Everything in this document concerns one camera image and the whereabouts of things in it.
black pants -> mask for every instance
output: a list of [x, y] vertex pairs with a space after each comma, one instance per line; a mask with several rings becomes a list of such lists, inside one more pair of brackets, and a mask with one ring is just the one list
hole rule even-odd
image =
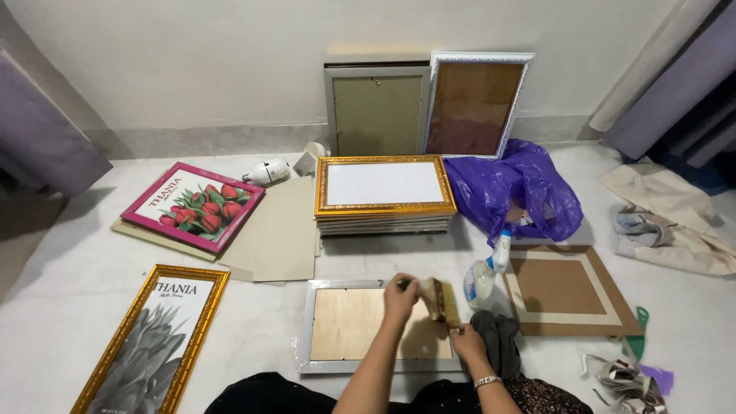
[[[504, 379], [504, 386], [524, 413], [592, 414], [572, 394], [538, 379]], [[329, 414], [337, 400], [287, 381], [275, 372], [258, 373], [229, 385], [205, 414]], [[467, 382], [442, 379], [424, 387], [410, 404], [391, 402], [389, 414], [480, 413], [478, 394]]]

white wall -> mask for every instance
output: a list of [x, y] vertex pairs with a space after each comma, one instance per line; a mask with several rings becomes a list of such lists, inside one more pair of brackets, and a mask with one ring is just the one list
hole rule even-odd
[[589, 114], [677, 0], [5, 0], [113, 128], [326, 122], [322, 64], [536, 52], [520, 116]]

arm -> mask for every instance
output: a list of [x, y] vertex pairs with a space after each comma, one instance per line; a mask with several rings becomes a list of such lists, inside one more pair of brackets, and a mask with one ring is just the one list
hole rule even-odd
[[[396, 281], [401, 278], [412, 279], [405, 292], [396, 286]], [[419, 281], [405, 273], [394, 276], [386, 286], [381, 327], [337, 401], [333, 414], [378, 414], [389, 409], [389, 390], [394, 375], [396, 351], [404, 326], [411, 316], [411, 309], [419, 300], [418, 289]]]
[[[473, 329], [473, 326], [466, 323], [459, 331], [451, 331], [450, 336], [455, 352], [465, 361], [473, 382], [487, 376], [496, 376], [488, 363], [483, 339]], [[478, 399], [481, 401], [483, 414], [522, 414], [501, 382], [492, 382], [478, 387]]]

green paper scrap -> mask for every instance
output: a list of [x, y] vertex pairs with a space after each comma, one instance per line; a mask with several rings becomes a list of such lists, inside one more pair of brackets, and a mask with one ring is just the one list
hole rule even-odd
[[[641, 306], [637, 306], [637, 319], [639, 320], [639, 326], [642, 327], [642, 330], [645, 331], [646, 334], [646, 323], [649, 321], [649, 312]], [[642, 355], [644, 355], [644, 336], [626, 337], [626, 342], [631, 346], [631, 352], [634, 353], [634, 357], [636, 357], [637, 361], [640, 361], [642, 359]], [[623, 347], [621, 352], [626, 356], [629, 355], [629, 353], [626, 352], [626, 347]]]

purple plastic bag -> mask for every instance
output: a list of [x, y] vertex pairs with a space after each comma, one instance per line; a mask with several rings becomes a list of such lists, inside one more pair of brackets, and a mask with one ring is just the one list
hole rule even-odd
[[[445, 170], [460, 213], [489, 234], [565, 240], [583, 220], [580, 201], [560, 177], [547, 151], [520, 139], [509, 139], [499, 161], [477, 157], [446, 158]], [[533, 225], [506, 223], [511, 199], [518, 200]]]

